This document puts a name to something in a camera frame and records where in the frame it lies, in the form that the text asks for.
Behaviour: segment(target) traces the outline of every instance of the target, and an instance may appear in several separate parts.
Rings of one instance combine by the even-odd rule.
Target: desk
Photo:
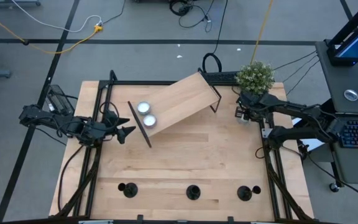
[[[98,82],[82,83],[76,115],[92,116],[97,87]],[[164,87],[114,85],[111,101],[118,107],[120,117],[131,119],[125,126],[136,125],[127,102],[139,101]],[[255,157],[255,150],[262,145],[259,124],[239,123],[234,117],[237,95],[230,86],[216,88],[222,95],[217,113],[205,108],[152,136],[153,148],[148,147],[139,128],[123,145],[115,139],[103,143],[91,218],[135,220],[137,215],[143,215],[144,220],[227,221],[229,216],[235,221],[274,220],[265,161]],[[270,93],[285,99],[282,83],[274,84]],[[274,118],[276,125],[292,126],[289,116],[274,114]],[[285,146],[297,149],[295,141],[287,141]],[[76,139],[68,140],[62,167],[78,148]],[[69,163],[65,172],[63,205],[78,186],[84,151]],[[300,158],[288,151],[281,151],[281,155],[287,189],[312,217]],[[125,198],[117,189],[121,182],[137,184],[137,195]],[[201,197],[194,201],[185,194],[192,184],[201,189]],[[262,193],[243,202],[237,197],[237,189],[242,185],[250,188],[258,185]],[[58,187],[51,215],[58,212],[57,190]],[[84,214],[87,196],[86,191],[80,214]],[[279,207],[281,217],[285,217],[282,203]]]

